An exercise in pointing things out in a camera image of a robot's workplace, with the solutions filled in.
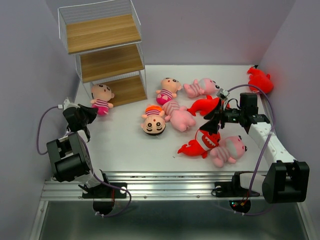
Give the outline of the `boy doll orange pants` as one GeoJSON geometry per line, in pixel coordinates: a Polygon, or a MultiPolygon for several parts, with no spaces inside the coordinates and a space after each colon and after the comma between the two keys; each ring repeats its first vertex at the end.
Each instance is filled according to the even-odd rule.
{"type": "Polygon", "coordinates": [[[161,135],[166,129],[165,111],[159,105],[149,104],[141,116],[144,122],[140,124],[143,131],[150,136],[161,135]]]}

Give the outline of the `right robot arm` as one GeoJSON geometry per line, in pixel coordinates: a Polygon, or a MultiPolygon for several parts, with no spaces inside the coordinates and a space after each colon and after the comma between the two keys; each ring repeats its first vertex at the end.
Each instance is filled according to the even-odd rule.
{"type": "Polygon", "coordinates": [[[274,132],[275,121],[260,114],[258,96],[240,94],[238,108],[228,108],[229,92],[219,90],[218,104],[204,119],[201,130],[216,134],[226,124],[240,124],[260,149],[253,172],[240,172],[230,182],[231,192],[242,195],[247,190],[258,193],[267,203],[300,203],[307,196],[310,168],[304,161],[297,161],[283,146],[274,132]]]}

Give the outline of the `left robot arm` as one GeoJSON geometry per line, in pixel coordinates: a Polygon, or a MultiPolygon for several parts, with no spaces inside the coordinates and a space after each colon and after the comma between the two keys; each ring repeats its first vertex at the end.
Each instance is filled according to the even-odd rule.
{"type": "Polygon", "coordinates": [[[100,197],[108,196],[111,184],[94,177],[87,150],[87,143],[91,140],[88,125],[96,119],[98,109],[75,104],[68,99],[59,108],[67,122],[66,134],[46,144],[54,179],[60,183],[75,181],[84,191],[94,188],[100,197]]]}

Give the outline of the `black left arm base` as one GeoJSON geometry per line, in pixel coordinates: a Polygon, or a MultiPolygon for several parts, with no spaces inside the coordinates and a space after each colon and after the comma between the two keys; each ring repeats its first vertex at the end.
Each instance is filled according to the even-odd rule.
{"type": "Polygon", "coordinates": [[[110,182],[105,173],[99,185],[88,187],[86,184],[79,184],[82,190],[83,199],[92,199],[92,209],[96,216],[111,218],[125,212],[132,201],[132,195],[128,191],[126,182],[110,182]]]}

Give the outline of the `boy doll magenta pants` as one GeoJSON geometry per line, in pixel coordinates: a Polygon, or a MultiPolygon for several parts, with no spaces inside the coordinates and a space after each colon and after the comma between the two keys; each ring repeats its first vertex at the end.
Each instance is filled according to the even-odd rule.
{"type": "Polygon", "coordinates": [[[108,115],[109,110],[114,107],[114,105],[110,103],[110,100],[115,97],[112,90],[105,84],[94,84],[91,88],[91,95],[91,107],[97,109],[99,116],[108,115]]]}

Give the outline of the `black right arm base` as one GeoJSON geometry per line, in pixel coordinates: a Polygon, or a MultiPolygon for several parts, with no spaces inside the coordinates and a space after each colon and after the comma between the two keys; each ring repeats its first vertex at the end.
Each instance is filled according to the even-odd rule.
{"type": "Polygon", "coordinates": [[[236,171],[230,181],[216,181],[211,195],[217,198],[241,198],[229,200],[229,206],[234,213],[245,215],[251,209],[250,197],[259,197],[260,194],[241,187],[240,177],[251,174],[250,171],[236,171]]]}

